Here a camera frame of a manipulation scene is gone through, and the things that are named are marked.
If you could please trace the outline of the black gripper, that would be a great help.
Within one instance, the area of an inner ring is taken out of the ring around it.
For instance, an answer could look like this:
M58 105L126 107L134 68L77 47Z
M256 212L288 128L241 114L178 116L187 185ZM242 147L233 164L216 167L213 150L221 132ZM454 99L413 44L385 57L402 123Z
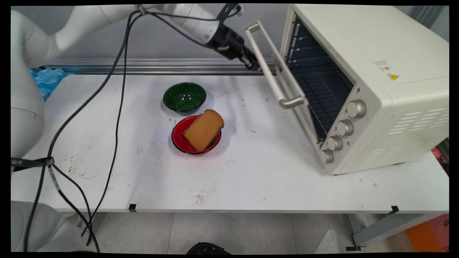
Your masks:
M248 70L260 70L257 57L245 46L242 36L224 24L220 24L214 34L214 47L228 60L239 59Z

